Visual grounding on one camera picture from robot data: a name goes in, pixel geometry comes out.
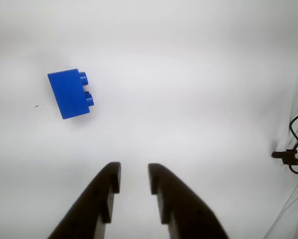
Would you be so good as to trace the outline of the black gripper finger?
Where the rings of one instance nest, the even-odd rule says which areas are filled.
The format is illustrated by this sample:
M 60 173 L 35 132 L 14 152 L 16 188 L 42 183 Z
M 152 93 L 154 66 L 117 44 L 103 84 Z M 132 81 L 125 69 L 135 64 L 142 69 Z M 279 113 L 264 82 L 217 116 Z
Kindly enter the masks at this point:
M 50 239 L 103 239 L 111 223 L 114 195 L 120 192 L 121 164 L 108 163 L 89 183 Z
M 174 173 L 148 165 L 150 191 L 157 196 L 160 220 L 171 239 L 227 239 L 212 210 Z

